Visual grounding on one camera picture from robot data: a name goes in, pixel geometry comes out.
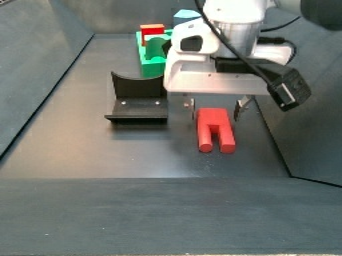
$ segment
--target gray floor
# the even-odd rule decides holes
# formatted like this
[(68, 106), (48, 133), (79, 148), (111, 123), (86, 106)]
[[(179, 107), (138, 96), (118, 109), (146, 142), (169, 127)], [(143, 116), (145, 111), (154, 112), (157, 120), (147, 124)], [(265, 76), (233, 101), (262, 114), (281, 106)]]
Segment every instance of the gray floor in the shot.
[[(0, 163), (0, 178), (286, 176), (258, 109), (234, 124), (237, 152), (198, 151), (197, 125), (170, 96), (166, 125), (114, 126), (110, 72), (139, 77), (134, 35), (98, 36)], [(197, 97), (197, 107), (234, 110), (235, 96)]]
[(342, 253), (342, 190), (288, 177), (255, 106), (233, 155), (199, 153), (179, 96), (167, 125), (105, 119), (137, 57), (134, 35), (96, 36), (3, 159), (0, 254)]

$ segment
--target gray wall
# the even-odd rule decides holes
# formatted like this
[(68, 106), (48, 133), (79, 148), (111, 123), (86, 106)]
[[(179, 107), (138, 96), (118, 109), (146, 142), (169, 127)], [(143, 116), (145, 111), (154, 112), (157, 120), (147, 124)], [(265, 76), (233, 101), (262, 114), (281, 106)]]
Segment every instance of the gray wall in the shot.
[[(292, 18), (274, 9), (267, 21), (282, 23)], [(294, 176), (342, 185), (342, 32), (301, 19), (269, 35), (282, 35), (297, 44), (290, 66), (313, 90), (309, 101), (286, 113), (270, 97), (259, 97), (271, 134)]]
[(181, 9), (195, 9), (194, 0), (62, 1), (98, 34), (133, 33), (142, 24), (173, 27), (174, 14)]
[(59, 0), (0, 7), (0, 156), (44, 101), (92, 32)]

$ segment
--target red block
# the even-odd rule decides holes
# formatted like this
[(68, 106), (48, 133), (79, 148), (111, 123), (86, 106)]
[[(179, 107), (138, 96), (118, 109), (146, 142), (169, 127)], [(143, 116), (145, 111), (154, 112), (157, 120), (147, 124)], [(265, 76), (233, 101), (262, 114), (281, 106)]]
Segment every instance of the red block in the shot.
[(145, 36), (165, 34), (166, 28), (163, 24), (147, 24), (147, 25), (141, 25), (141, 31), (142, 31), (142, 46), (145, 46), (146, 45)]
[(213, 134), (218, 134), (221, 152), (234, 153), (235, 139), (229, 112), (225, 108), (201, 108), (198, 110), (198, 144), (201, 152), (207, 153), (213, 150)]

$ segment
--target red part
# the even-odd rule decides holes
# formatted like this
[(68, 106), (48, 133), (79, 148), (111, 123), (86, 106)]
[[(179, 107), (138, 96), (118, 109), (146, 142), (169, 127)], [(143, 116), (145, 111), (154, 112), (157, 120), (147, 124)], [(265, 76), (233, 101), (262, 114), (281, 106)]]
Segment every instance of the red part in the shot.
[(222, 153), (235, 152), (235, 139), (229, 112), (225, 108), (201, 108), (198, 110), (198, 144), (201, 152), (213, 150), (211, 135), (218, 134)]
[(147, 24), (141, 25), (141, 31), (142, 31), (142, 46), (146, 45), (145, 36), (146, 35), (163, 35), (166, 28), (163, 24)]

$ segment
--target white robot part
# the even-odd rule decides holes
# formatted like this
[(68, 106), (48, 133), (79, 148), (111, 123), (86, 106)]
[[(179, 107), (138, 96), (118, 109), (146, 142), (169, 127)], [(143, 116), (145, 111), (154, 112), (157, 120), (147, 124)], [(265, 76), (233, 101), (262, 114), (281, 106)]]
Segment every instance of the white robot part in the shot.
[[(231, 46), (243, 56), (250, 56), (254, 52), (266, 8), (267, 0), (206, 1), (203, 11), (209, 20), (225, 34)], [(223, 44), (221, 44), (214, 56), (235, 57)]]
[[(259, 25), (265, 18), (267, 0), (207, 0), (205, 11), (221, 33), (227, 33), (237, 50), (250, 58), (265, 58), (286, 64), (292, 55), (288, 46), (258, 46)], [(203, 40), (197, 51), (183, 50), (182, 41)], [(233, 57), (211, 32), (203, 19), (178, 25), (169, 51), (165, 87), (170, 92), (267, 95), (265, 81), (253, 74), (217, 73), (213, 56)]]

